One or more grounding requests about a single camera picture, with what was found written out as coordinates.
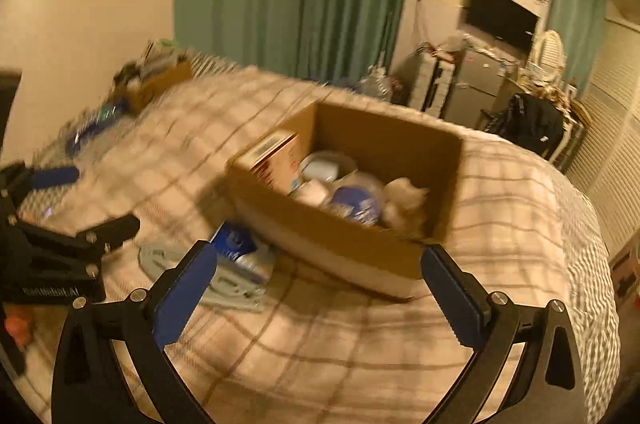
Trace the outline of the person's left hand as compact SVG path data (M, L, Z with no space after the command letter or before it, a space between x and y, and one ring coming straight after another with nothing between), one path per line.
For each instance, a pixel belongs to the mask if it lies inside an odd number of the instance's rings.
M26 347L32 342L34 330L34 310L31 306L10 305L2 306L6 314L4 327L14 342L21 347Z

